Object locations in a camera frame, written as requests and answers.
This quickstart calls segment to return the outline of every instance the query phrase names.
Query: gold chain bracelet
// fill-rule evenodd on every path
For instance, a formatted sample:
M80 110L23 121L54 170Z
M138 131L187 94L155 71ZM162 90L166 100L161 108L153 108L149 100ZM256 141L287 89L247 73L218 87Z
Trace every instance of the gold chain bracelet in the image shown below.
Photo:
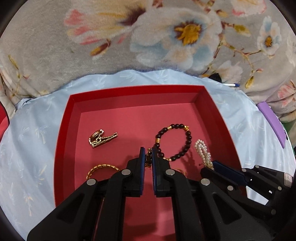
M116 166L113 166L113 165L110 165L110 164L99 164L99 165L93 167L93 168L88 172L88 174L87 174L87 176L86 176L86 179L87 179L87 180L90 179L90 178L91 178L91 175L93 174L93 172L94 172L95 170L97 170L97 169L99 169L99 168L103 168L103 167L111 167L111 168L115 169L115 170L118 171L118 172L120 171L120 169L117 168Z

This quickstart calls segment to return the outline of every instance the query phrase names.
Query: pen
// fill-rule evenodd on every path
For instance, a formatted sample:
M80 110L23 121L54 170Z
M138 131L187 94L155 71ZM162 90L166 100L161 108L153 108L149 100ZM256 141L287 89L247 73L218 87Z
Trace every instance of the pen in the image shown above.
M222 83L226 86L229 86L229 87L239 87L239 84L226 84L226 83Z

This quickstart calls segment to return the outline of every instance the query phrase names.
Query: pearl bracelet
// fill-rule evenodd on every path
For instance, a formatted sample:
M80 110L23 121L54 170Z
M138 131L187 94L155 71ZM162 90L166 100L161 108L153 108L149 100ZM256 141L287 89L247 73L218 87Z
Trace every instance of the pearl bracelet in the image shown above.
M198 155L201 157L203 165L214 170L213 163L211 162L211 153L207 151L207 146L204 141L198 139L194 147Z

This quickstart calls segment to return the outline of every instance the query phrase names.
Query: fabric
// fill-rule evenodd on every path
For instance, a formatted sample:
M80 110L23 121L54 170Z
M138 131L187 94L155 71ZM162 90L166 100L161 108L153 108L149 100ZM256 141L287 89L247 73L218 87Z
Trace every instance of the fabric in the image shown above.
M289 140L283 149L256 105L242 92L211 79L173 70L89 75L36 99L23 99L0 142L0 206L26 239L29 231L54 208L53 168L60 123L71 94L122 86L204 85L229 129L242 167L255 164L294 174ZM266 200L248 190L248 196Z
M0 101L12 117L86 74L171 68L219 72L289 122L295 66L296 36L269 0L28 0L0 38Z

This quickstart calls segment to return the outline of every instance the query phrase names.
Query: beaded bracelet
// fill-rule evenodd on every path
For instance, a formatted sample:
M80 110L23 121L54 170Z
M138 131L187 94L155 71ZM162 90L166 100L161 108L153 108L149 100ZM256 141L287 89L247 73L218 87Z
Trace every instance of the beaded bracelet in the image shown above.
M171 130L171 129L183 129L185 131L185 135L186 135L186 142L185 142L184 147L182 148L182 151L180 151L178 154L176 154L174 156L171 156L170 158L165 158L164 153L161 152L159 143L160 143L161 136L164 133L166 133L168 130ZM158 134L155 136L155 138L156 138L156 140L155 140L154 146L156 147L156 152L157 152L158 157L166 159L168 161L175 161L175 160L179 159L181 156L184 156L185 153L188 151L188 149L190 148L190 145L191 145L192 136L191 136L191 132L189 131L189 126L185 126L183 124L171 124L170 126L165 127L161 131L159 131Z

